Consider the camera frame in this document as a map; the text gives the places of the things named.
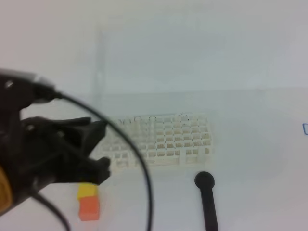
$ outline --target small cube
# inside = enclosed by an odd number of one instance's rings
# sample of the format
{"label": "small cube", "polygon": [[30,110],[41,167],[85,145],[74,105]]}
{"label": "small cube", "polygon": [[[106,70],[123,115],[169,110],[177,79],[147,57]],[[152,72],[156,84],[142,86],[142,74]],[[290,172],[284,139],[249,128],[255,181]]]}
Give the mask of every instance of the small cube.
{"label": "small cube", "polygon": [[100,200],[98,196],[83,197],[79,200],[79,218],[81,221],[100,219]]}
{"label": "small cube", "polygon": [[97,196],[98,189],[97,186],[91,183],[81,183],[79,184],[77,199],[82,197]]}

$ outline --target orange cube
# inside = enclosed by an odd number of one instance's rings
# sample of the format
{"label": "orange cube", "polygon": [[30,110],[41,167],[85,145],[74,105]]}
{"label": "orange cube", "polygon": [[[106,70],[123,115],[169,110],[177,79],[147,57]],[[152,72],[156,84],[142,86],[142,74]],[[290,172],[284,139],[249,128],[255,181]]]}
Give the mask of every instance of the orange cube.
{"label": "orange cube", "polygon": [[79,218],[82,221],[99,220],[100,200],[98,196],[88,196],[79,199]]}

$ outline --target yellow cube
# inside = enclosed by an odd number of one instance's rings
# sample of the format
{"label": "yellow cube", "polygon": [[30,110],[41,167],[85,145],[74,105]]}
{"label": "yellow cube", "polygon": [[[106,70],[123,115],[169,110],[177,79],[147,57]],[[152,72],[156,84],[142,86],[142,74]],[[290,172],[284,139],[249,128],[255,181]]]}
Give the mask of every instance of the yellow cube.
{"label": "yellow cube", "polygon": [[78,188],[77,199],[88,196],[97,196],[98,187],[91,183],[80,183]]}

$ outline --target black handle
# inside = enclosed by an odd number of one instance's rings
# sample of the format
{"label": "black handle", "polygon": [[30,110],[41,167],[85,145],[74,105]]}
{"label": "black handle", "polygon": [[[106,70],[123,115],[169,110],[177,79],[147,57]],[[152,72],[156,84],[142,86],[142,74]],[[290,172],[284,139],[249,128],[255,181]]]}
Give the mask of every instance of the black handle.
{"label": "black handle", "polygon": [[201,191],[205,229],[206,231],[218,231],[212,190],[215,185],[214,177],[208,172],[199,172],[196,175],[194,182]]}

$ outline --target white table surface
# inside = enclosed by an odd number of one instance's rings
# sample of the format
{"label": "white table surface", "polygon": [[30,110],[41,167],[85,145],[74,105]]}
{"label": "white table surface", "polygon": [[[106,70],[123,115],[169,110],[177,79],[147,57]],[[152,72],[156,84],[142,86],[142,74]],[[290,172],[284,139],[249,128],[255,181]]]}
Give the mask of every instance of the white table surface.
{"label": "white table surface", "polygon": [[[308,123],[306,99],[308,89],[208,91],[105,96],[102,105],[109,115],[208,112],[215,141],[210,164],[152,170],[154,231],[205,230],[200,190],[193,181],[200,170],[215,177],[220,231],[289,231],[308,226],[308,136],[302,128]],[[37,112],[80,115],[64,104],[38,106],[26,115]],[[42,193],[65,213],[74,231],[145,230],[147,198],[140,171],[116,174],[100,186],[97,222],[78,220],[77,184],[50,185]],[[63,227],[29,199],[0,217],[0,230]]]}

